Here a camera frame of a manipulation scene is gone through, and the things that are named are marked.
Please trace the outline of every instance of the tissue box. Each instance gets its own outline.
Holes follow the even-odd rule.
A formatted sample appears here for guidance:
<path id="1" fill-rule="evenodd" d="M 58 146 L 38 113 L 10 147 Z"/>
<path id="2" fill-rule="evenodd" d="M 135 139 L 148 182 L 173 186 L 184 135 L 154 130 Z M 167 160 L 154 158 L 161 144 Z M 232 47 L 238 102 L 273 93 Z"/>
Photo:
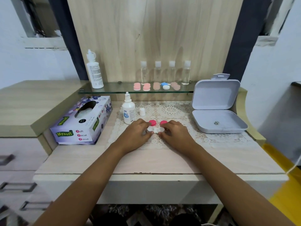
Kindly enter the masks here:
<path id="1" fill-rule="evenodd" d="M 110 96 L 84 97 L 50 129 L 59 144 L 95 144 L 111 112 Z"/>

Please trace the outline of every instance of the open plastic case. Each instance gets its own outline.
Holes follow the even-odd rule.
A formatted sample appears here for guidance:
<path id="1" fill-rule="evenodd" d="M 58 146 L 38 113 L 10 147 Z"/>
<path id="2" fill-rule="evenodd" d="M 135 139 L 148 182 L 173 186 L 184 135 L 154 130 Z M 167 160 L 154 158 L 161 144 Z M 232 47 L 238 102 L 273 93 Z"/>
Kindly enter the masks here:
<path id="1" fill-rule="evenodd" d="M 240 82 L 229 74 L 214 74 L 212 79 L 195 84 L 192 112 L 198 128 L 205 133 L 242 133 L 248 125 L 228 110 L 235 102 Z"/>

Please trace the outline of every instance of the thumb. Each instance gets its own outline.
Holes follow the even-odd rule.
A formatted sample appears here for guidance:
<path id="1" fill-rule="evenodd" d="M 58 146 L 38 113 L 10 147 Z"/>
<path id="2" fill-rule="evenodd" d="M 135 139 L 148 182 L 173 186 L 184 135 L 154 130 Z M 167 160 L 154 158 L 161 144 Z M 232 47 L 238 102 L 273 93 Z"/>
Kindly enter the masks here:
<path id="1" fill-rule="evenodd" d="M 144 141 L 148 141 L 149 138 L 153 135 L 153 131 L 152 132 L 148 132 L 143 136 Z"/>
<path id="2" fill-rule="evenodd" d="M 163 139 L 163 140 L 165 140 L 165 141 L 167 141 L 167 142 L 170 140 L 170 136 L 167 135 L 165 132 L 159 132 L 158 134 L 159 134 L 159 137 L 160 137 L 161 139 Z"/>

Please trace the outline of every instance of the white lens case lid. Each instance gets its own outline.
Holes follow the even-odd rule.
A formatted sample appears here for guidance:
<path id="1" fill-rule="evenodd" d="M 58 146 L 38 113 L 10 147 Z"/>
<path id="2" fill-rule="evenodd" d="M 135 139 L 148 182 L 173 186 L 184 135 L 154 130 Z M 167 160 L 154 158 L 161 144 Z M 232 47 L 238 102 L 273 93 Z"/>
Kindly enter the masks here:
<path id="1" fill-rule="evenodd" d="M 148 131 L 149 132 L 154 132 L 154 133 L 159 133 L 159 132 L 164 132 L 164 128 L 163 127 L 155 127 L 155 126 L 149 126 L 148 127 Z"/>

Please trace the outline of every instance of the person's right hand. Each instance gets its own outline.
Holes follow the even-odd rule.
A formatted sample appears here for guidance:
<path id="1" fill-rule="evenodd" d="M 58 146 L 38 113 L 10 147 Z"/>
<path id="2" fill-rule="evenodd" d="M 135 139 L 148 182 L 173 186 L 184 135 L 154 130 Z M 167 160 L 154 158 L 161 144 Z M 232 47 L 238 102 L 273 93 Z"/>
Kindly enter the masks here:
<path id="1" fill-rule="evenodd" d="M 161 127 L 168 130 L 167 132 L 159 132 L 159 137 L 185 155 L 198 145 L 189 134 L 187 127 L 180 122 L 171 120 L 162 124 Z"/>

